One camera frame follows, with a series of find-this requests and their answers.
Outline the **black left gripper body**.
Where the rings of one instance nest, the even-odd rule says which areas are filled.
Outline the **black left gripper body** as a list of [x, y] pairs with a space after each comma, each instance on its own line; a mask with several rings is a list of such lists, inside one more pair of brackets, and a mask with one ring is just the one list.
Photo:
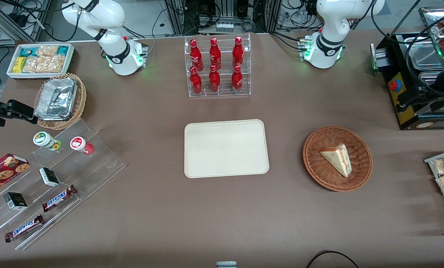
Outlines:
[[414, 112], [440, 112], [444, 108], [444, 85], [416, 84], [398, 95], [398, 112], [412, 108]]

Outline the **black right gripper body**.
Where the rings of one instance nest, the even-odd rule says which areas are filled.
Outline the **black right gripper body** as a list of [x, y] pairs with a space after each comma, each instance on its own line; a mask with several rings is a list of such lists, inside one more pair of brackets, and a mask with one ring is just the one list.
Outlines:
[[6, 125], [6, 119], [20, 119], [31, 124], [38, 123], [38, 117], [34, 116], [34, 109], [14, 99], [0, 102], [0, 127]]

